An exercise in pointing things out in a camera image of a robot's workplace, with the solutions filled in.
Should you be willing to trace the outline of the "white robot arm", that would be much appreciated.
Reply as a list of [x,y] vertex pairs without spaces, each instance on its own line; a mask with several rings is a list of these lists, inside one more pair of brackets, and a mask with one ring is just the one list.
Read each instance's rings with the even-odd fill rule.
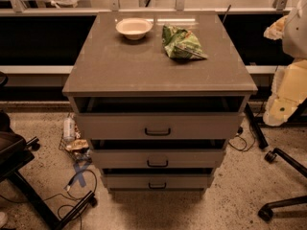
[[271,24],[264,37],[281,39],[283,52],[294,59],[275,72],[263,115],[266,125],[278,127],[307,99],[307,0],[299,0],[288,15]]

